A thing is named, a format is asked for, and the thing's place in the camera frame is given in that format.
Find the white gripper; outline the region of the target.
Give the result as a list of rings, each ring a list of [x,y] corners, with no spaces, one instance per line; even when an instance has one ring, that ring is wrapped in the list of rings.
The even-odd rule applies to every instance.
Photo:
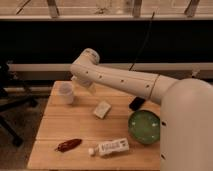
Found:
[[[91,94],[94,94],[96,92],[94,84],[89,80],[77,76],[73,76],[71,80],[85,88]]]

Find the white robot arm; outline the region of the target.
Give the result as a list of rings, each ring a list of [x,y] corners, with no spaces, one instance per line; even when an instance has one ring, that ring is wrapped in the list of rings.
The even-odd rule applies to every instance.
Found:
[[[70,72],[83,86],[96,82],[160,106],[160,171],[213,171],[213,85],[195,78],[107,68],[87,48]]]

